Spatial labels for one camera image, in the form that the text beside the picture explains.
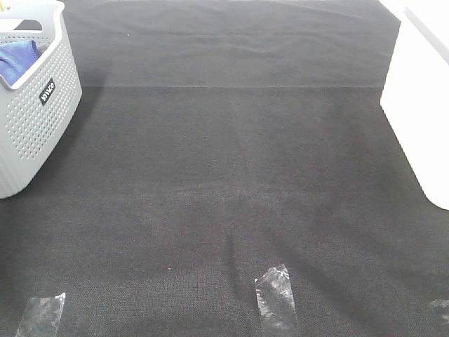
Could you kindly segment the blue microfibre towel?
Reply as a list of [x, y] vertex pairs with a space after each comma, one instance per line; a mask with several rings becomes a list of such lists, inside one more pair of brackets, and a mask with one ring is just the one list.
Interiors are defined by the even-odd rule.
[[2, 44], [1, 77], [12, 86], [38, 59], [39, 51], [34, 40]]

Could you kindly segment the clear tape strip middle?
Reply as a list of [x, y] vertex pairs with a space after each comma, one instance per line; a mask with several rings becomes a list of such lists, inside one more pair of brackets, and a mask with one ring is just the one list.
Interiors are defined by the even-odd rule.
[[290, 275], [284, 264], [254, 280], [262, 336], [299, 336]]

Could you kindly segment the clear tape strip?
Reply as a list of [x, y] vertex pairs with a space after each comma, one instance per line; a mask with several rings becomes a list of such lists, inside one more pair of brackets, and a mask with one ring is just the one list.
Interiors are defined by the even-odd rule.
[[449, 300], [448, 299], [438, 299], [433, 300], [429, 303], [429, 307], [432, 309], [433, 313], [435, 313], [439, 319], [439, 322], [442, 325], [448, 325], [448, 308], [449, 308]]
[[299, 336], [290, 275], [284, 264], [254, 280], [262, 336]]
[[31, 298], [22, 314], [16, 337], [56, 337], [66, 293], [55, 297]]

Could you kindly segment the grey perforated laundry basket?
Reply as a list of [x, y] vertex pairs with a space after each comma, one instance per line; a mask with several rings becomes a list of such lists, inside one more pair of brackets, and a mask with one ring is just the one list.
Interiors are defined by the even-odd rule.
[[68, 127], [82, 90], [61, 1], [2, 1], [1, 45], [33, 41], [39, 57], [1, 78], [1, 198], [28, 186]]

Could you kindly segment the white plastic basket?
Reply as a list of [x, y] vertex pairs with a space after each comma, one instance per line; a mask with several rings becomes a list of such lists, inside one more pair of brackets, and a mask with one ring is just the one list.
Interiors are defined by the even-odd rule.
[[425, 197], [448, 209], [448, 2], [407, 1], [380, 98]]

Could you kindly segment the clear tape strip left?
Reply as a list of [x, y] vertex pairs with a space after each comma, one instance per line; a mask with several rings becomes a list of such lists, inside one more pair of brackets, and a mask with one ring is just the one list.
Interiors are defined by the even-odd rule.
[[16, 337], [56, 337], [66, 293], [55, 297], [31, 298], [22, 314]]

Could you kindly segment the clear tape strip right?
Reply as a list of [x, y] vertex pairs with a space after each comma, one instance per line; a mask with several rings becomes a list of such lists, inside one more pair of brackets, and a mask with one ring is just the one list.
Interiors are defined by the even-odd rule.
[[439, 319], [439, 322], [442, 325], [448, 325], [448, 308], [449, 308], [449, 300], [448, 299], [438, 299], [433, 300], [429, 303], [429, 307], [432, 309], [433, 313], [435, 313]]

